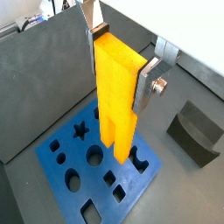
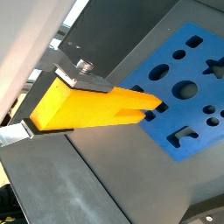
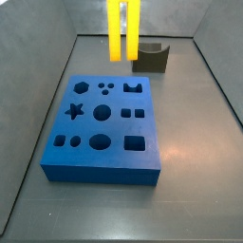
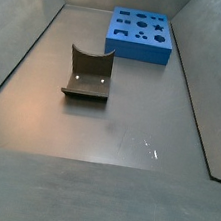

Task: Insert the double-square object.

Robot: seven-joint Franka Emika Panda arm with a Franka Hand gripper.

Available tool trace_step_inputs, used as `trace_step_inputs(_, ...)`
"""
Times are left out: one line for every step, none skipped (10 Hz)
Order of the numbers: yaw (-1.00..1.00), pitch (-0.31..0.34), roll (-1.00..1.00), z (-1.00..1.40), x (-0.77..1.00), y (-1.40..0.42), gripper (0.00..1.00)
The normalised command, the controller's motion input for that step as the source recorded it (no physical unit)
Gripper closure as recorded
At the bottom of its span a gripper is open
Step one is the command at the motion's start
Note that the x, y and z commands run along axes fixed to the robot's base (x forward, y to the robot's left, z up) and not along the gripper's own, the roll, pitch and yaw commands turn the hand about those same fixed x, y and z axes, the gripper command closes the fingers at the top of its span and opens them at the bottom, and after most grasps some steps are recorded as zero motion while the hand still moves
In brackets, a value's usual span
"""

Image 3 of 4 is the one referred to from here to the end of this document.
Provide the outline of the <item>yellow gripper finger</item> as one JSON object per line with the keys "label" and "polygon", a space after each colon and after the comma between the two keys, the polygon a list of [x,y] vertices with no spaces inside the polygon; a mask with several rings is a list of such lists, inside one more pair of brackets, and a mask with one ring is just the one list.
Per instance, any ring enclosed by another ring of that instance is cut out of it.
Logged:
{"label": "yellow gripper finger", "polygon": [[138,59],[140,30],[140,0],[127,0],[126,56],[130,61]]}
{"label": "yellow gripper finger", "polygon": [[111,62],[121,59],[120,0],[106,0],[109,56]]}

